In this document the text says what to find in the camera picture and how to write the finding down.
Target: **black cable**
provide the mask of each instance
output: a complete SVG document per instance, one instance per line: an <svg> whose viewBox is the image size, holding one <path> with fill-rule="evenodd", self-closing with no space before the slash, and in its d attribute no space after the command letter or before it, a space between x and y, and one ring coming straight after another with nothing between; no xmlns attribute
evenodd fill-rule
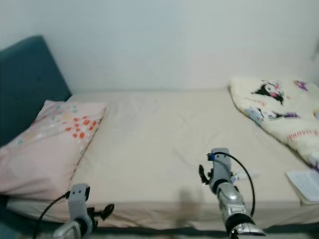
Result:
<svg viewBox="0 0 319 239"><path fill-rule="evenodd" d="M255 189L254 189L254 185L253 185L253 181L251 180L251 177L247 171L247 169L244 167L244 165L237 159L235 158L234 156L228 154L228 153L223 153L223 152L215 152L215 153L212 153L212 155L217 155L217 154L222 154L222 155L226 155L232 159L234 159L243 169L244 171L246 172L247 174L247 177L249 179L249 182L250 182L250 187L251 187L251 192L252 192L252 195L253 195L253 205L252 205L252 208L251 208L251 212L250 212L250 216L251 218L254 216L254 213L255 213Z"/></svg>
<svg viewBox="0 0 319 239"><path fill-rule="evenodd" d="M34 232L33 232L33 239L36 239L36 235L38 234L40 222L42 221L42 218L43 218L44 214L46 214L46 212L47 212L55 203L57 203L58 201L60 201L60 200L63 199L63 198L67 198L68 195L69 195L69 192L67 192L66 194L62 195L61 197L55 199L52 203L50 203L49 206L46 207L46 209L44 209L44 211L42 212L42 214L41 214L41 216L39 217L38 221L36 222L35 229L34 229Z"/></svg>

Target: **blue connector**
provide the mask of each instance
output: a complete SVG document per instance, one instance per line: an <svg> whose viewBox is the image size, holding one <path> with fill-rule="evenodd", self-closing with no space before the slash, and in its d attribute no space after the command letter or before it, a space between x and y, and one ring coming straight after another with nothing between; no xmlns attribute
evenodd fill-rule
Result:
<svg viewBox="0 0 319 239"><path fill-rule="evenodd" d="M208 153L208 154L207 154L207 159L208 159L208 161L214 161L215 155L212 154L212 153Z"/></svg>

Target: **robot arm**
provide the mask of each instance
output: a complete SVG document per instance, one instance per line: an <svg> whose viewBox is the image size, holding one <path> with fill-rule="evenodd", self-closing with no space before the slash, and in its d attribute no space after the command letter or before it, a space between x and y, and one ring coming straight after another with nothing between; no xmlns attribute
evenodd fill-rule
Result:
<svg viewBox="0 0 319 239"><path fill-rule="evenodd" d="M249 216L243 197L231 181L231 163L226 155L216 155L216 152L229 153L227 148L215 148L208 154L208 160L213 161L214 167L208 173L209 180L204 175L202 165L199 166L199 176L203 185L209 185L212 193L218 198L219 208L226 227L227 234L231 239L252 239L265 236L252 218Z"/></svg>
<svg viewBox="0 0 319 239"><path fill-rule="evenodd" d="M68 198L70 221L53 233L53 239L88 239L98 225L94 217L100 216L105 220L113 212L114 204L109 204L101 212L86 208L89 193L90 187L87 184L76 184L72 187Z"/></svg>

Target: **white wall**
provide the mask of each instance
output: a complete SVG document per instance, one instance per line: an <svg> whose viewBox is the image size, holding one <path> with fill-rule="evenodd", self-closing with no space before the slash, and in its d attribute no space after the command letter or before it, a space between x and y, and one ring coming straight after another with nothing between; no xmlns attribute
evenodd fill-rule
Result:
<svg viewBox="0 0 319 239"><path fill-rule="evenodd" d="M19 1L0 0L0 50L34 33Z"/></svg>
<svg viewBox="0 0 319 239"><path fill-rule="evenodd" d="M319 83L319 0L11 1L73 93L222 87L238 75ZM15 40L17 25L4 31Z"/></svg>

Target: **bed frame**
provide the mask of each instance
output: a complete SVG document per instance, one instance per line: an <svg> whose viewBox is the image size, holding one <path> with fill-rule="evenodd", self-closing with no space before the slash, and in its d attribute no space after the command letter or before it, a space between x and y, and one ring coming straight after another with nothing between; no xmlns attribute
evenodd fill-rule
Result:
<svg viewBox="0 0 319 239"><path fill-rule="evenodd" d="M31 125L45 100L65 101L70 96L43 37L30 37L1 51L0 146ZM0 195L0 205L6 202Z"/></svg>
<svg viewBox="0 0 319 239"><path fill-rule="evenodd" d="M5 145L26 130L43 106L45 100L65 101L71 93L49 52L43 37L34 36L0 52L0 145ZM25 234L32 233L35 220L13 213L5 208L6 196L0 195L1 216L11 228ZM59 224L44 223L41 229L55 229ZM285 225L267 229L267 233L308 232L318 229L313 225ZM143 228L103 228L100 233L112 234L184 234L212 235L195 229L152 230ZM214 232L224 236L224 232Z"/></svg>

